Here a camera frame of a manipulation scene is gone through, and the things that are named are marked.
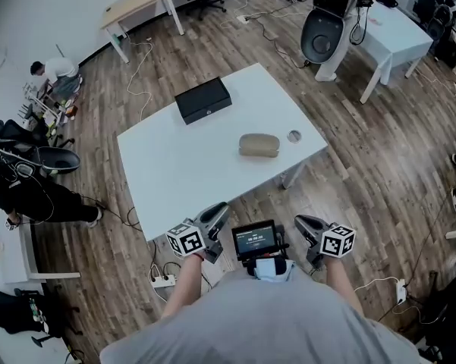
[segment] white desk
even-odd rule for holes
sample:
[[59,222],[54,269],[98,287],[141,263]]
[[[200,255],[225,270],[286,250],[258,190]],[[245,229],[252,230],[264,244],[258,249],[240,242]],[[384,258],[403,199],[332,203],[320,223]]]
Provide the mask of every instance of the white desk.
[[111,25],[116,25],[122,31],[124,38],[127,37],[126,33],[123,33],[122,27],[119,25],[120,21],[126,19],[127,17],[131,16],[135,12],[148,7],[149,5],[154,5],[156,2],[162,2],[164,5],[165,10],[168,12],[169,15],[173,16],[175,25],[181,35],[184,35],[184,29],[182,28],[181,22],[177,16],[177,12],[175,11],[175,6],[172,0],[118,0],[114,2],[109,7],[103,11],[103,18],[101,23],[101,29],[105,31],[108,40],[121,56],[121,59],[125,63],[129,62],[128,57],[125,55],[123,50],[121,49],[120,45],[117,43],[117,39],[113,37],[112,33],[108,29]]
[[0,233],[0,269],[4,283],[41,281],[45,279],[80,278],[79,272],[39,273],[33,254],[32,234],[28,224],[14,231]]
[[[145,238],[233,199],[283,171],[289,187],[303,161],[327,146],[297,104],[260,65],[222,78],[232,105],[186,125],[174,102],[118,137],[121,160]],[[302,140],[290,143],[298,130]],[[277,158],[238,154],[245,133],[280,139]]]
[[378,66],[360,101],[363,104],[367,101],[378,81],[388,85],[393,67],[412,61],[405,74],[408,78],[432,43],[432,38],[403,12],[374,2],[369,10],[366,38],[361,47],[376,60]]

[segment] cable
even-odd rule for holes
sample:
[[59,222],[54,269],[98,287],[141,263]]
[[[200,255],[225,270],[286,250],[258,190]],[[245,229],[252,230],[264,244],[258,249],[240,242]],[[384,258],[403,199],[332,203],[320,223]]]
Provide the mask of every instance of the cable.
[[422,325],[431,325],[435,322],[437,322],[439,320],[439,317],[435,318],[433,321],[431,322],[422,322],[422,313],[420,312],[420,309],[418,309],[416,306],[410,306],[408,309],[405,309],[403,310],[402,312],[395,312],[393,309],[392,309],[392,313],[393,314],[403,314],[404,312],[407,312],[408,310],[412,309],[412,308],[415,308],[417,311],[418,311],[418,318],[420,319],[420,324]]
[[354,25],[354,27],[352,28],[351,30],[351,33],[349,34],[349,39],[351,40],[351,44],[355,45],[355,46],[358,46],[360,45],[362,42],[364,42],[365,38],[366,38],[366,31],[367,31],[367,18],[368,16],[370,15],[370,10],[369,10],[369,7],[368,7],[368,10],[366,12],[366,25],[364,27],[364,32],[363,32],[363,38],[358,42],[356,40],[354,40],[354,33],[356,32],[356,29],[357,28],[361,28],[361,25],[360,25],[360,20],[361,20],[361,13],[360,13],[360,9],[361,7],[359,7],[357,9],[357,22],[356,24]]
[[[169,264],[173,264],[173,265],[176,265],[177,267],[181,268],[181,265],[176,263],[176,262],[166,262],[164,264],[164,266],[162,267],[162,273],[164,276],[167,275],[167,273],[165,272],[165,267]],[[208,281],[208,279],[206,278],[206,276],[201,272],[201,276],[203,277],[203,280],[207,283],[207,286],[210,290],[212,290],[212,285],[211,285],[211,282]]]
[[103,202],[100,202],[100,201],[98,201],[97,199],[92,198],[92,197],[83,196],[82,194],[80,194],[80,196],[82,196],[83,198],[91,199],[92,201],[94,201],[94,202],[97,204],[98,207],[100,207],[101,209],[106,210],[107,212],[110,212],[110,213],[112,213],[114,216],[118,217],[123,225],[126,225],[127,227],[133,228],[133,229],[135,229],[136,231],[139,231],[139,232],[142,232],[142,233],[143,233],[143,231],[142,231],[141,229],[139,229],[139,228],[137,228],[137,227],[135,226],[135,225],[138,225],[138,224],[140,223],[139,221],[138,221],[138,222],[135,222],[135,223],[133,223],[133,224],[130,222],[130,213],[131,213],[132,210],[135,209],[135,207],[131,208],[131,209],[128,211],[128,213],[127,213],[127,222],[125,222],[125,221],[123,221],[123,218],[121,218],[121,216],[120,216],[119,214],[113,212],[110,208],[108,208],[107,206],[103,205]]
[[235,9],[233,10],[233,14],[236,15],[236,11],[239,11],[239,10],[241,10],[241,9],[243,9],[243,8],[246,8],[246,7],[248,6],[248,1],[249,1],[249,0],[246,0],[245,3],[244,3],[244,5],[243,5],[242,7],[235,8]]
[[204,281],[206,281],[209,290],[212,290],[211,282],[209,282],[209,281],[207,280],[207,278],[204,276],[204,274],[203,274],[202,272],[201,272],[200,275],[203,277]]
[[149,56],[150,52],[153,50],[153,44],[150,43],[150,42],[140,42],[140,43],[133,43],[131,41],[131,38],[130,38],[130,35],[128,35],[128,33],[123,29],[123,27],[118,24],[121,28],[121,30],[126,34],[127,38],[128,38],[128,41],[130,42],[131,45],[135,45],[135,46],[141,46],[141,45],[147,45],[147,46],[150,46],[150,50],[145,54],[145,56],[143,57],[142,61],[139,63],[138,67],[137,67],[137,70],[135,71],[134,75],[131,76],[130,78],[130,82],[128,83],[128,86],[127,86],[127,92],[129,92],[130,94],[133,94],[134,96],[141,96],[141,95],[144,95],[144,94],[148,94],[149,95],[149,98],[146,100],[145,102],[145,105],[142,107],[142,110],[140,111],[140,121],[142,121],[142,118],[143,118],[143,110],[146,108],[146,106],[148,105],[148,103],[150,102],[150,99],[152,99],[152,93],[151,92],[148,92],[148,91],[144,91],[144,92],[139,92],[139,93],[134,93],[130,90],[130,85],[131,85],[131,81],[133,80],[133,78],[137,75],[138,71],[140,70],[140,67],[142,66],[142,64],[145,62],[146,60],[146,57]]
[[64,361],[64,364],[66,364],[66,362],[68,362],[68,359],[69,359],[69,356],[72,356],[75,352],[78,352],[78,353],[82,353],[83,355],[83,358],[82,358],[82,362],[84,362],[84,359],[86,357],[86,355],[84,354],[84,352],[82,350],[79,350],[79,349],[71,349],[68,353],[68,355],[66,356],[66,360]]
[[290,54],[288,54],[288,53],[286,53],[286,52],[284,52],[283,50],[280,50],[280,49],[278,48],[278,45],[276,44],[276,40],[275,40],[275,39],[270,39],[268,36],[266,36],[266,34],[265,34],[266,28],[265,28],[265,26],[263,25],[263,23],[259,22],[257,18],[255,18],[254,20],[262,27],[262,29],[263,29],[263,31],[262,31],[263,38],[265,38],[266,40],[268,40],[268,41],[270,41],[270,42],[273,42],[273,45],[275,46],[275,50],[277,51],[277,53],[283,54],[283,55],[287,55],[287,56],[290,58],[291,63],[292,63],[297,69],[304,69],[305,67],[309,66],[308,61],[305,61],[305,62],[303,63],[302,66],[298,66],[297,63],[294,61],[294,59],[291,57]]
[[454,97],[456,97],[456,93],[454,94],[454,93],[452,92],[452,90],[451,90],[447,85],[445,85],[441,80],[439,80],[438,78],[435,78],[433,81],[431,81],[431,80],[430,80],[425,74],[423,74],[420,70],[417,69],[417,71],[418,71],[418,73],[420,73],[420,75],[422,75],[423,78],[425,78],[428,82],[430,82],[430,83],[439,82],[441,85],[443,85],[443,86],[450,92],[450,94],[452,94],[452,95],[454,95]]
[[423,243],[422,243],[422,247],[421,247],[420,253],[418,254],[417,261],[415,262],[415,266],[414,266],[414,268],[413,268],[413,271],[411,272],[410,280],[408,281],[408,283],[406,283],[406,284],[404,285],[405,288],[407,288],[408,286],[410,286],[411,281],[412,281],[413,278],[415,277],[415,271],[417,270],[418,262],[420,261],[420,257],[422,256],[423,250],[425,249],[426,241],[429,239],[430,235],[431,235],[432,232],[433,232],[433,227],[435,227],[435,224],[436,224],[437,220],[439,219],[440,213],[441,213],[442,210],[443,210],[444,204],[447,202],[447,198],[448,198],[448,195],[449,195],[449,194],[450,194],[450,191],[447,192],[447,194],[445,194],[445,198],[443,199],[442,204],[440,204],[439,212],[437,213],[437,216],[435,217],[435,220],[433,221],[432,225],[430,226],[430,230],[429,230],[428,234],[426,235],[425,240],[424,240]]
[[383,314],[381,317],[379,317],[378,322],[381,322],[381,320],[382,320],[383,318],[385,318],[385,317],[389,314],[389,312],[391,312],[391,311],[392,311],[396,306],[398,306],[398,305],[399,305],[399,303],[397,303],[397,304],[394,305],[392,308],[390,308],[390,310],[386,311],[385,314]]
[[[160,274],[160,270],[159,270],[159,267],[158,265],[155,263],[155,260],[156,260],[156,257],[157,257],[157,243],[153,240],[153,246],[154,246],[154,249],[153,249],[153,257],[152,257],[152,262],[150,263],[150,269],[149,269],[149,282],[150,284],[152,284],[152,270],[154,268],[156,268],[157,270],[157,273],[158,273],[158,277],[160,279],[162,279],[162,275]],[[163,300],[164,302],[167,302],[167,299],[164,298],[162,295],[160,295],[158,292],[157,292],[157,289],[154,288],[154,286],[152,285],[152,289],[153,289],[153,292],[155,293],[155,295],[160,298],[161,300]]]
[[354,292],[358,291],[360,288],[365,288],[365,287],[368,287],[371,283],[374,283],[376,281],[387,281],[388,279],[395,279],[397,282],[398,282],[398,278],[395,278],[394,276],[390,276],[390,277],[387,277],[387,278],[383,278],[383,279],[373,279],[371,282],[369,282],[368,284],[364,284],[364,286],[361,286],[361,287],[358,287],[356,290],[354,290]]

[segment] small screen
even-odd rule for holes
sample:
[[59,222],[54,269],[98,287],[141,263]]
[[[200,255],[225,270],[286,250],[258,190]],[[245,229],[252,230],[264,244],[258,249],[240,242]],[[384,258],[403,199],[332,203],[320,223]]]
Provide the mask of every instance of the small screen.
[[275,245],[273,228],[262,227],[253,231],[236,234],[237,250],[240,254]]

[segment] white cable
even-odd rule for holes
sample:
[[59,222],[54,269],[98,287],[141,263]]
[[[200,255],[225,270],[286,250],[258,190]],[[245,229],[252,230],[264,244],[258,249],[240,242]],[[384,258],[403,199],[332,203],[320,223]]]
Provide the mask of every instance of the white cable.
[[420,70],[418,70],[418,73],[420,73],[421,76],[423,76],[423,78],[425,78],[428,82],[430,83],[435,83],[435,82],[440,82],[441,85],[443,85],[449,92],[450,94],[453,94],[454,97],[456,97],[456,94],[454,94],[454,92],[447,86],[445,85],[441,80],[439,80],[438,78],[435,78],[433,81],[431,81],[425,74],[423,74]]
[[240,9],[246,8],[248,6],[248,1],[249,0],[246,0],[246,2],[244,3],[244,5],[242,7],[235,8],[233,10],[233,14],[236,14],[236,11],[239,11]]
[[416,306],[410,306],[408,309],[403,310],[402,312],[395,312],[395,309],[392,310],[393,314],[403,314],[404,312],[407,312],[411,308],[415,308],[418,311],[418,318],[420,319],[420,324],[422,325],[430,325],[434,322],[437,322],[439,320],[439,317],[437,317],[434,321],[431,322],[422,322],[422,313],[420,312],[420,309],[418,309]]
[[364,286],[361,286],[361,287],[358,287],[356,290],[354,290],[354,292],[358,291],[360,288],[365,288],[365,287],[368,287],[371,283],[374,283],[376,281],[387,281],[388,279],[395,279],[397,282],[398,282],[398,278],[395,278],[394,276],[390,276],[388,278],[384,278],[384,279],[373,279],[371,282],[369,282],[368,284],[365,284]]
[[[157,273],[159,274],[158,275],[158,278],[161,278],[162,279],[162,275],[160,274],[160,270],[159,270],[159,267],[156,263],[153,263],[152,264],[152,267],[150,267],[150,271],[149,271],[149,281],[150,281],[150,284],[152,284],[152,270],[153,268],[156,268],[157,269]],[[164,302],[167,302],[167,299],[162,297],[159,293],[157,293],[157,290],[154,288],[154,286],[152,285],[152,289],[153,289],[153,292],[155,293],[155,295],[160,298],[161,300],[163,300]]]
[[131,81],[133,80],[133,78],[137,75],[138,71],[140,70],[140,67],[142,66],[142,64],[145,62],[146,60],[146,57],[149,56],[150,52],[153,50],[153,44],[150,43],[150,42],[140,42],[140,43],[133,43],[131,41],[131,38],[130,38],[130,35],[128,35],[128,33],[123,29],[123,27],[118,24],[121,28],[121,30],[123,31],[123,33],[127,36],[128,38],[128,41],[130,42],[131,45],[135,45],[135,46],[140,46],[140,45],[147,45],[147,46],[150,46],[150,50],[145,54],[145,56],[143,57],[142,61],[140,62],[140,64],[138,65],[137,67],[137,71],[135,71],[134,75],[131,76],[130,78],[130,82],[128,83],[128,86],[127,86],[127,92],[129,92],[130,94],[133,94],[134,96],[141,96],[141,95],[144,95],[144,94],[148,94],[149,95],[149,98],[146,100],[145,102],[145,105],[142,107],[142,110],[140,111],[140,121],[142,121],[142,118],[143,118],[143,111],[145,110],[146,106],[148,105],[148,103],[150,102],[150,99],[152,99],[152,93],[151,92],[147,92],[147,91],[144,91],[144,92],[139,92],[139,93],[134,93],[130,90],[130,85],[131,85]]
[[[239,11],[239,10],[241,10],[241,9],[243,9],[243,8],[246,8],[246,7],[248,6],[248,1],[249,1],[249,0],[246,0],[243,6],[238,7],[238,8],[235,8],[235,9],[233,10],[234,16],[237,16],[237,11]],[[304,14],[306,14],[306,13],[303,13],[303,12],[295,12],[295,13],[293,13],[293,14],[285,14],[285,15],[280,15],[280,16],[278,16],[278,15],[275,15],[274,13],[275,13],[275,12],[255,12],[254,14],[246,14],[246,15],[240,15],[240,16],[243,16],[244,19],[246,19],[246,18],[248,18],[248,17],[253,17],[253,16],[256,16],[256,15],[263,15],[263,14],[269,14],[270,16],[273,16],[273,17],[286,17],[286,16],[290,16],[290,15],[304,15]],[[224,23],[231,23],[231,22],[234,22],[234,19],[225,20],[225,21],[221,22],[221,23],[219,24],[219,26],[220,26],[221,28],[229,28],[229,27],[227,27],[227,26],[223,26],[223,24],[224,24]]]

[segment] electrical outlet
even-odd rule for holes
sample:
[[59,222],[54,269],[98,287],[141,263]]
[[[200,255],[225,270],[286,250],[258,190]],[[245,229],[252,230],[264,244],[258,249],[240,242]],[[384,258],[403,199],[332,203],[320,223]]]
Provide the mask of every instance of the electrical outlet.
[[407,289],[404,288],[404,279],[400,279],[396,284],[396,303],[402,304],[407,300]]
[[153,288],[160,288],[160,287],[170,287],[175,286],[175,276],[174,275],[167,275],[167,279],[163,276],[157,276],[152,278],[152,287]]
[[244,15],[236,16],[236,18],[242,23],[242,24],[248,24],[248,20],[244,17]]

